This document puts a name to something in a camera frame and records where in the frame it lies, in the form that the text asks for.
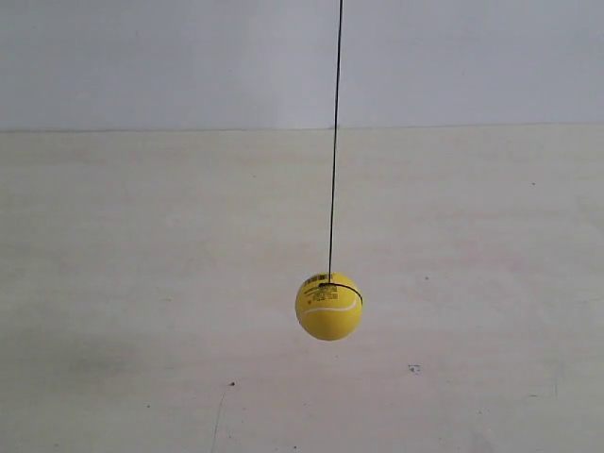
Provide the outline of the yellow tennis ball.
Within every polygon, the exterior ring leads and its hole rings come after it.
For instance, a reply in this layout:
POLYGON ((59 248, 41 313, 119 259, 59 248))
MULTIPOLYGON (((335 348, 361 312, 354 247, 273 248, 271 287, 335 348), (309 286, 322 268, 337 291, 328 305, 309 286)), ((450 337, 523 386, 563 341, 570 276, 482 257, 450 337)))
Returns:
POLYGON ((362 296, 348 276, 338 272, 320 273, 307 278, 294 302, 298 323, 320 341, 339 341, 360 324, 362 296))

